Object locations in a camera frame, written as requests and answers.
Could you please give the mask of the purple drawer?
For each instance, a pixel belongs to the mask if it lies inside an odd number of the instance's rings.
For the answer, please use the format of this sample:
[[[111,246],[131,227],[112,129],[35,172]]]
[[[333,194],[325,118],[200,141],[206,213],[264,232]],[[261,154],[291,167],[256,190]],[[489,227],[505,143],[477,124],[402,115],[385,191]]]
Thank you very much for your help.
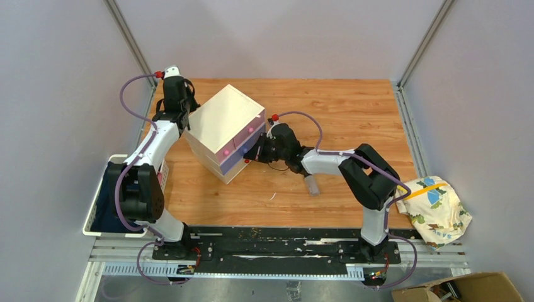
[[[220,165],[222,175],[227,174],[233,166],[243,161],[244,154],[253,147],[262,132],[265,132],[265,123],[262,123],[251,133],[247,132],[244,137],[238,138],[239,143],[236,145],[236,149]]]

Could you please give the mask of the pink drawer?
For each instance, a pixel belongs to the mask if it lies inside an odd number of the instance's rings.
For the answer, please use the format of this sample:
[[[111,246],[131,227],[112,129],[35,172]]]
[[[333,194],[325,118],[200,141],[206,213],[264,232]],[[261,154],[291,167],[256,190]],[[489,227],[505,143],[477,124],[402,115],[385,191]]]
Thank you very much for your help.
[[[222,164],[236,149],[233,139],[230,139],[223,147],[220,147],[216,153],[215,158],[217,163]]]
[[[233,138],[235,147],[244,143],[258,128],[264,128],[264,111],[256,115],[251,121],[248,121],[244,127],[242,127],[237,135]]]

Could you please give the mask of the white mini drawer cabinet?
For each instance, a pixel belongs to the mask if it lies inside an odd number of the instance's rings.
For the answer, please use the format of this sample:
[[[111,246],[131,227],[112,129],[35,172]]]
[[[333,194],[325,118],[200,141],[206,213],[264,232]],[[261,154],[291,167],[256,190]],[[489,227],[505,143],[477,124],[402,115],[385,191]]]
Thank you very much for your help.
[[[198,161],[222,181],[216,151],[262,111],[265,118],[262,105],[228,84],[190,114],[183,137]]]

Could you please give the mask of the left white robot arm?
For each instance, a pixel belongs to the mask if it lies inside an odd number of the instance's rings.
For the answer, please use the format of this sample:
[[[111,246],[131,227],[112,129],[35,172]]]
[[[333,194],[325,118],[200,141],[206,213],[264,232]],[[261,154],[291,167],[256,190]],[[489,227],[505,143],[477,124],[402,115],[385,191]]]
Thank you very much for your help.
[[[179,73],[156,72],[162,80],[164,97],[149,119],[151,127],[136,151],[121,164],[108,170],[113,213],[131,232],[147,230],[169,242],[169,252],[178,260],[187,259],[193,243],[187,226],[165,209],[158,171],[170,148],[185,130],[190,129],[189,115],[199,108],[192,82]]]

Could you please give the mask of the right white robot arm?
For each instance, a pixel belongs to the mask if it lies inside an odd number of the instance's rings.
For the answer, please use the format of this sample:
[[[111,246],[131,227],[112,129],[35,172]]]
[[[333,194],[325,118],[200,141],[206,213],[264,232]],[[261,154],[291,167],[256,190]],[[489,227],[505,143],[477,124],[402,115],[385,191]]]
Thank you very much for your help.
[[[387,205],[400,184],[400,177],[372,146],[364,143],[345,151],[306,147],[286,123],[280,123],[272,127],[270,134],[260,134],[244,158],[264,164],[282,160],[292,172],[305,177],[315,174],[343,177],[363,207],[361,257],[371,263],[383,257]]]

